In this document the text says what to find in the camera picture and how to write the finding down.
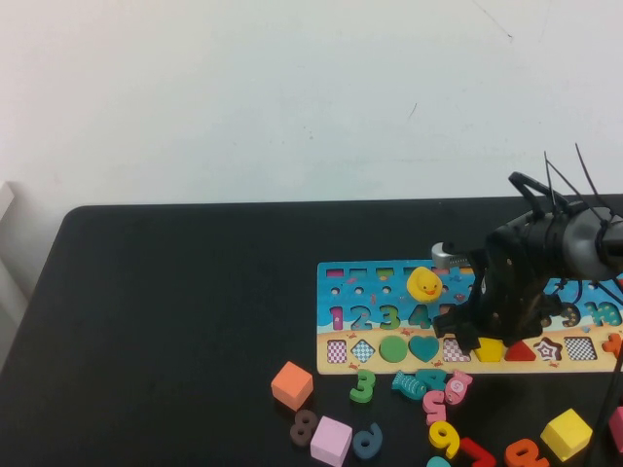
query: yellow rubber duck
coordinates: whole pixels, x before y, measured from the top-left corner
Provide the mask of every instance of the yellow rubber duck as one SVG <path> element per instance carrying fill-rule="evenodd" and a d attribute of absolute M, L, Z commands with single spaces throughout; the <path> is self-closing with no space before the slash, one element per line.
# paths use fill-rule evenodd
<path fill-rule="evenodd" d="M 434 302 L 441 297 L 443 283 L 432 270 L 420 266 L 407 279 L 407 290 L 418 302 Z"/>

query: green number 3 cutout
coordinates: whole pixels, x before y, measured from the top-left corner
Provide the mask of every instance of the green number 3 cutout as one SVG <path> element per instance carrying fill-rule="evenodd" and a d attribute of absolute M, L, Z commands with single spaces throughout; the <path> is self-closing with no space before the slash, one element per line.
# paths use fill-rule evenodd
<path fill-rule="evenodd" d="M 373 387 L 377 377 L 368 370 L 359 370 L 357 378 L 357 388 L 350 390 L 350 399 L 359 404 L 366 404 L 372 399 Z"/>
<path fill-rule="evenodd" d="M 381 329 L 396 329 L 400 326 L 400 319 L 398 319 L 398 308 L 391 305 L 381 306 L 381 313 L 384 319 L 388 319 L 388 323 L 381 323 Z"/>

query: pink cube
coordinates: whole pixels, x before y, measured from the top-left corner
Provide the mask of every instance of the pink cube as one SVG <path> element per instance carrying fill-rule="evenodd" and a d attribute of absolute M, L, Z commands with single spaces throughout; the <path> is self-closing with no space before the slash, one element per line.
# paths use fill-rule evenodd
<path fill-rule="evenodd" d="M 333 467 L 341 467 L 351 439 L 352 428 L 324 416 L 311 438 L 311 457 Z"/>
<path fill-rule="evenodd" d="M 619 407 L 614 411 L 607 424 L 612 432 L 616 448 L 623 453 L 623 407 Z"/>

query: yellow square piece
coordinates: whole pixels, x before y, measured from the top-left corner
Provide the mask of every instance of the yellow square piece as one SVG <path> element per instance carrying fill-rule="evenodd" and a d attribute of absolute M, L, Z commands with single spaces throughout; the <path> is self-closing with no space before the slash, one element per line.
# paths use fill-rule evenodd
<path fill-rule="evenodd" d="M 541 440 L 565 462 L 586 448 L 592 434 L 593 430 L 580 415 L 569 409 L 547 424 Z"/>
<path fill-rule="evenodd" d="M 497 339 L 478 338 L 480 348 L 474 349 L 474 353 L 481 362 L 499 362 L 504 353 L 504 344 Z"/>

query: cartoon fish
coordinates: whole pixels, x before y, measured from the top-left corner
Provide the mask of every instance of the cartoon fish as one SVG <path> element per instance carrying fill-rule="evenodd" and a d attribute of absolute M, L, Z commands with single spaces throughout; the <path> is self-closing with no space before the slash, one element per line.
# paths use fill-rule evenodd
<path fill-rule="evenodd" d="M 420 266 L 407 279 L 407 290 L 418 302 L 434 302 L 441 296 L 443 283 L 432 270 Z"/>
<path fill-rule="evenodd" d="M 396 373 L 396 377 L 391 382 L 391 389 L 400 390 L 405 396 L 414 401 L 420 401 L 426 393 L 426 385 L 423 382 L 400 371 Z"/>
<path fill-rule="evenodd" d="M 467 386 L 471 383 L 473 377 L 466 375 L 464 372 L 455 371 L 454 375 L 446 384 L 446 402 L 451 406 L 455 406 L 465 397 Z"/>

